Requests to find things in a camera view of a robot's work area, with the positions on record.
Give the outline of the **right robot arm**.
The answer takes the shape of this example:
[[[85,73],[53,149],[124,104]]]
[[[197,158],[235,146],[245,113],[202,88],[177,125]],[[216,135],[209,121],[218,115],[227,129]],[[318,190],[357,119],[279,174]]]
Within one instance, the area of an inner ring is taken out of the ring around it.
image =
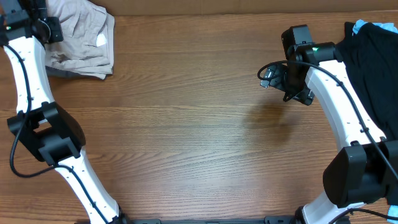
[[[284,101],[318,100],[333,130],[338,153],[323,173],[323,192],[293,215],[268,216],[266,223],[348,223],[349,215],[385,198],[384,218],[397,221],[397,141],[388,140],[368,115],[349,80],[343,56],[332,42],[312,40],[306,25],[282,33],[285,60],[258,71],[265,88]]]

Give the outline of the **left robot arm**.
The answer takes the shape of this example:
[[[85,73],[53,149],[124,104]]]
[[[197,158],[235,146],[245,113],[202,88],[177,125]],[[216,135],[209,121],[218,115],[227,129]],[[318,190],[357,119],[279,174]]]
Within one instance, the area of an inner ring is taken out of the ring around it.
[[[1,7],[1,47],[11,62],[17,89],[17,114],[7,119],[15,136],[11,170],[26,179],[55,170],[80,200],[90,223],[130,223],[93,170],[81,126],[53,98],[45,45],[63,41],[59,19],[48,15],[45,1],[1,1]],[[48,167],[33,174],[18,172],[14,155],[19,143]]]

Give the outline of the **beige khaki shorts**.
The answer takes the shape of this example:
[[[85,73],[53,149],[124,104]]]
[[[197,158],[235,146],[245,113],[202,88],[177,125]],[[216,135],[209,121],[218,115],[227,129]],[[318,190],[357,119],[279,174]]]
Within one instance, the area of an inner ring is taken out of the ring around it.
[[[115,19],[87,0],[48,0],[50,17],[58,17],[62,42],[45,46],[45,66],[104,80],[113,73]]]

